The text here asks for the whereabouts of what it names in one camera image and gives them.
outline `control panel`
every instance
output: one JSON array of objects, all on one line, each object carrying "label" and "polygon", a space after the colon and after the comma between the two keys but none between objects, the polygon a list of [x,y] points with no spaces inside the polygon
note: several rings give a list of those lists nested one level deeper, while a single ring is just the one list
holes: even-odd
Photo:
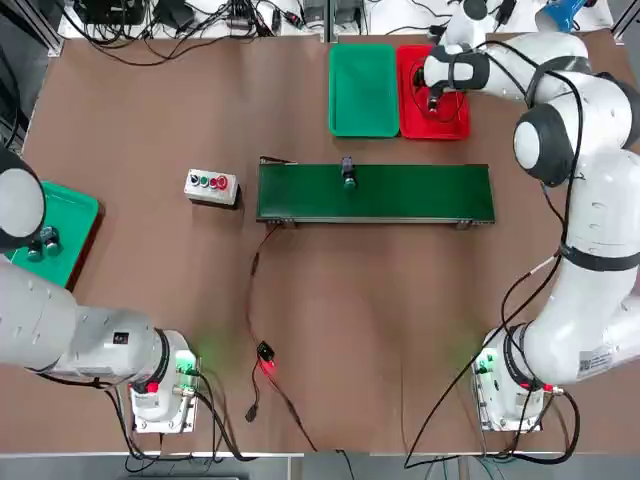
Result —
[{"label": "control panel", "polygon": [[235,208],[238,196],[235,175],[192,168],[187,173],[184,193],[194,203]]}]

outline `red button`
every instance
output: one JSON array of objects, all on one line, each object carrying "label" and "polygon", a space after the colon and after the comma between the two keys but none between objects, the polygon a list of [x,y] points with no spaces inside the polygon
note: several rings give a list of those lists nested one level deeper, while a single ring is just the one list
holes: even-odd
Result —
[{"label": "red button", "polygon": [[224,175],[220,175],[218,178],[216,178],[216,184],[218,185],[218,188],[220,190],[224,190],[225,188],[227,188],[227,185],[229,185],[229,181],[227,180],[227,177],[225,177]]}]

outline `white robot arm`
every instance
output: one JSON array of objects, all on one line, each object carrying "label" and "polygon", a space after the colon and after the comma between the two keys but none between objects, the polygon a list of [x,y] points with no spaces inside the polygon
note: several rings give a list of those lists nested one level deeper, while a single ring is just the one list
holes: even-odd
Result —
[{"label": "white robot arm", "polygon": [[474,50],[434,47],[424,66],[424,83],[434,92],[431,107],[448,90],[526,100],[530,109],[514,133],[516,160],[550,187],[571,175],[579,111],[569,86],[547,69],[577,88],[583,132],[549,300],[534,321],[510,329],[523,354],[503,331],[476,363],[487,430],[517,430],[522,418],[534,424],[542,389],[523,412],[532,385],[575,383],[640,355],[640,297],[631,293],[640,264],[640,156],[626,150],[640,136],[640,95],[610,75],[594,75],[576,37],[534,33],[505,43],[540,67],[493,42]]},{"label": "white robot arm", "polygon": [[0,149],[0,363],[74,379],[126,381],[146,431],[181,431],[192,410],[183,387],[193,377],[185,373],[196,368],[182,335],[154,329],[145,315],[128,310],[79,307],[67,290],[3,255],[28,245],[44,218],[35,173]]}]

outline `brown table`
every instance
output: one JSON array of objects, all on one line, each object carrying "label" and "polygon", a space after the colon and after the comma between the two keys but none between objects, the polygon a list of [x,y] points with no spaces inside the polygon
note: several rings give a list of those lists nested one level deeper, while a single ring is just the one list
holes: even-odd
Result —
[{"label": "brown table", "polygon": [[[626,52],[607,32],[585,40],[595,69],[633,82]],[[265,233],[254,216],[259,155],[490,165],[493,226],[303,226],[280,232],[264,249],[253,325],[276,350],[278,379],[320,449],[402,452],[401,385],[411,442],[456,369],[497,325],[506,289],[550,255],[559,237],[539,185],[513,158],[523,106],[472,95],[472,134],[463,142],[337,139],[327,129],[328,48],[317,38],[224,40],[160,67],[132,68],[69,41],[51,63],[25,147],[42,179],[94,195],[105,207],[74,290],[78,302],[136,309],[158,327],[183,332],[219,375],[243,451],[309,450],[261,375],[258,418],[244,420],[255,358],[245,290]],[[144,45],[118,53],[152,59]],[[192,206],[182,192],[190,167],[236,174],[244,211]],[[563,192],[553,197],[560,202]],[[522,319],[533,318],[545,298]],[[571,387],[583,419],[580,451],[640,452],[638,368]],[[102,393],[48,384],[18,368],[2,367],[0,375],[1,452],[126,450]],[[523,449],[563,450],[557,419],[545,423],[545,432],[522,440]],[[165,443],[167,450],[210,451],[210,435],[201,410],[195,434]],[[506,438],[489,435],[490,447]],[[467,381],[442,405],[418,450],[480,450]]]}]

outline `green conveyor belt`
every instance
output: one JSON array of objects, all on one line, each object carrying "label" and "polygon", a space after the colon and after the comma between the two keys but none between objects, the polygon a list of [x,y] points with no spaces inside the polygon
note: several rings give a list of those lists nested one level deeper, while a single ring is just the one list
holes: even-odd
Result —
[{"label": "green conveyor belt", "polygon": [[340,165],[263,163],[258,221],[494,223],[486,165],[356,165],[344,188]]}]

